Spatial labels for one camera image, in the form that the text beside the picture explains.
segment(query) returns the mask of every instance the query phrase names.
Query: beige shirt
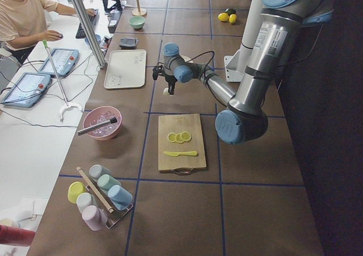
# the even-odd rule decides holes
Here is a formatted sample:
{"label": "beige shirt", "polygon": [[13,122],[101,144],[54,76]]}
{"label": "beige shirt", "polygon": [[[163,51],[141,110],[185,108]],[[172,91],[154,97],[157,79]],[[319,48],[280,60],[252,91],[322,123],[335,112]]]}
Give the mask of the beige shirt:
{"label": "beige shirt", "polygon": [[[30,36],[47,30],[44,10],[55,11],[57,6],[58,2],[51,0],[24,0],[24,2],[0,0],[0,41],[13,40],[19,36]],[[7,46],[14,51],[20,50],[13,48],[9,43]]]}

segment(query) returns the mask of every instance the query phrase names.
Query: folded cloth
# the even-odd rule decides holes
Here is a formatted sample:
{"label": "folded cloth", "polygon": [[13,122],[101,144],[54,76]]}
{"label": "folded cloth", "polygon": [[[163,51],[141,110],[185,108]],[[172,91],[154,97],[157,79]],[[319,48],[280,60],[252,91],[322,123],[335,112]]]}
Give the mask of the folded cloth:
{"label": "folded cloth", "polygon": [[122,37],[120,40],[121,49],[135,49],[138,43],[137,38],[133,37]]}

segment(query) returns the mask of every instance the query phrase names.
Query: tiled tabletop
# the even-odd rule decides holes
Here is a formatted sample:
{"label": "tiled tabletop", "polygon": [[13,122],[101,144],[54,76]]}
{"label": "tiled tabletop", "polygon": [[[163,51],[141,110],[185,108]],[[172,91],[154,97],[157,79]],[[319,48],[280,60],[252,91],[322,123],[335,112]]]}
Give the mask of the tiled tabletop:
{"label": "tiled tabletop", "polygon": [[[74,137],[28,255],[323,255],[276,87],[270,86],[263,106],[266,134],[232,146],[214,129],[223,107],[199,81],[177,83],[175,95],[164,96],[167,83],[151,76],[163,61],[164,44],[175,42],[190,58],[215,51],[210,65],[224,78],[223,57],[240,46],[250,0],[140,0],[140,5],[147,9],[145,26],[132,29],[133,8],[126,7],[109,52],[122,37],[139,38],[137,48],[147,51],[145,86],[106,90],[105,69],[100,71],[86,110],[115,106],[123,128],[109,141]],[[237,10],[235,25],[217,19],[228,7]],[[206,54],[194,62],[209,59]],[[207,170],[161,174],[158,116],[189,113],[201,115]],[[75,168],[88,171],[93,164],[109,168],[134,196],[133,210],[98,232],[89,230],[66,199],[69,184],[82,181]]]}

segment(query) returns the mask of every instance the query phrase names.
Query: red can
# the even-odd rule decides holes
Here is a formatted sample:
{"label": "red can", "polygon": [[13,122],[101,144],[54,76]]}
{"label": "red can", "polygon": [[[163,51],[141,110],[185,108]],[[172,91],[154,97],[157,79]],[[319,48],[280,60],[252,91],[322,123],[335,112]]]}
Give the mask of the red can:
{"label": "red can", "polygon": [[30,246],[35,232],[13,226],[0,225],[0,244],[11,246]]}

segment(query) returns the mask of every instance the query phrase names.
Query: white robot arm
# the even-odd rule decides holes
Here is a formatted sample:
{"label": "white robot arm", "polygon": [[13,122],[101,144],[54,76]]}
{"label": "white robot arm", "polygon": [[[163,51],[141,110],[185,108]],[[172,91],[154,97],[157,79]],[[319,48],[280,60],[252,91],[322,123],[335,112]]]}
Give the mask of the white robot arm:
{"label": "white robot arm", "polygon": [[251,9],[246,30],[261,25],[252,49],[244,45],[242,39],[244,51],[239,51],[236,68],[241,74],[237,92],[209,66],[185,62],[175,43],[164,46],[164,66],[156,66],[153,73],[154,79],[158,75],[165,77],[170,94],[174,94],[175,82],[186,83],[192,78],[199,79],[209,88],[227,107],[217,115],[215,126],[218,136],[228,144],[253,140],[266,132],[268,120],[261,104],[277,66],[287,59],[302,26],[326,22],[333,11],[333,0],[256,1],[252,0],[251,7],[262,6],[259,10],[261,22],[256,17],[258,11]]}

